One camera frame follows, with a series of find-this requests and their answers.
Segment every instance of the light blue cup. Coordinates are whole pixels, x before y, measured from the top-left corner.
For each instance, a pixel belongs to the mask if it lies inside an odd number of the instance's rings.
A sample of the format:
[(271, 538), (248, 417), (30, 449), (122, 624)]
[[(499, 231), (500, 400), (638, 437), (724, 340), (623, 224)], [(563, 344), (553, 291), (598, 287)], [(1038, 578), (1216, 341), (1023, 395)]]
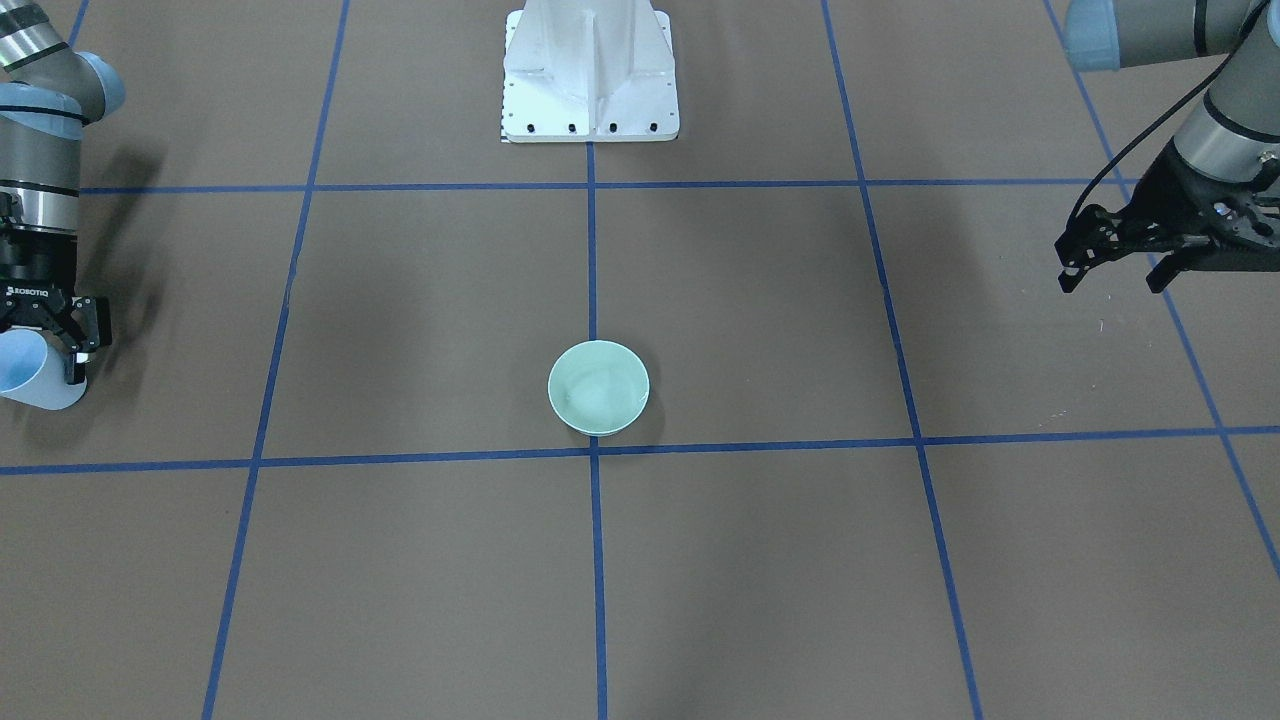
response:
[(0, 397), (64, 410), (84, 395), (86, 384), (67, 384), (67, 357), (38, 332), (14, 328), (0, 333)]

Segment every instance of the brown floor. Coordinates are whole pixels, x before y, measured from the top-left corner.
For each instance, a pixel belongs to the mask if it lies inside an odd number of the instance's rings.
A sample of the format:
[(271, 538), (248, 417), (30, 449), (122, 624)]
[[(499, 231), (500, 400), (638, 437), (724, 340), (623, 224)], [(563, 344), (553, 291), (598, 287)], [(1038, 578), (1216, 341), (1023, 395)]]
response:
[[(517, 3), (44, 3), (129, 88), (118, 342), (0, 407), (0, 717), (1275, 715), (1280, 278), (1055, 282), (1212, 60), (663, 0), (678, 140), (513, 146)], [(589, 337), (654, 386), (599, 443), (545, 397)]]

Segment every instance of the blue joint cap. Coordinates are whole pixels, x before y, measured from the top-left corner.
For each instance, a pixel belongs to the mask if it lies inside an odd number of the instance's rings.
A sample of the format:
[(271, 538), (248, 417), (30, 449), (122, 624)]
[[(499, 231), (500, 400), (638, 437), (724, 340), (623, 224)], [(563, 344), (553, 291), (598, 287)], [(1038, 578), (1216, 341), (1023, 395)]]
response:
[(77, 55), (84, 58), (88, 67), (93, 68), (93, 72), (97, 73), (97, 81), (102, 83), (104, 105), (106, 106), (102, 117), (105, 118), (119, 110), (120, 105), (124, 105), (124, 81), (120, 79), (120, 73), (115, 72), (115, 68), (109, 65), (106, 60), (92, 53), (77, 53)]
[[(54, 92), (44, 87), (32, 87), (17, 82), (0, 83), (0, 105), (19, 105), (23, 108), (36, 108), (41, 110), (59, 110), (79, 115), (79, 102), (72, 96)], [(76, 118), (61, 115), (47, 115), (45, 113), (23, 113), (20, 110), (0, 111), (15, 123), (26, 126), (36, 132), (60, 137), (63, 140), (83, 140), (84, 127)]]
[(1275, 0), (1267, 8), (1267, 29), (1271, 31), (1271, 42), (1280, 45), (1280, 4)]
[(1082, 73), (1120, 69), (1114, 0), (1071, 0), (1066, 10), (1066, 59)]

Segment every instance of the robotic arm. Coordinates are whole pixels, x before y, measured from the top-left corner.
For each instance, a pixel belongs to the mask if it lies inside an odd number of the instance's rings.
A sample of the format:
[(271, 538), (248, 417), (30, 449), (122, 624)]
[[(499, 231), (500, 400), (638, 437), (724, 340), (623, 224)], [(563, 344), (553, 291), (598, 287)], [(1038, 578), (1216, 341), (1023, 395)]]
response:
[(55, 334), (68, 354), (67, 382), (111, 343), (105, 297), (76, 295), (83, 126), (124, 102), (116, 72), (73, 53), (32, 0), (0, 0), (0, 333)]
[(1280, 197), (1272, 192), (1280, 178), (1280, 3), (1073, 0), (1066, 22), (1068, 56), (1082, 72), (1230, 55), (1166, 113), (1208, 87), (1129, 205), (1117, 213), (1098, 205), (1082, 210), (1082, 196), (1055, 243), (1062, 291), (1133, 252), (1166, 254), (1147, 275), (1152, 292), (1184, 270), (1280, 272)]

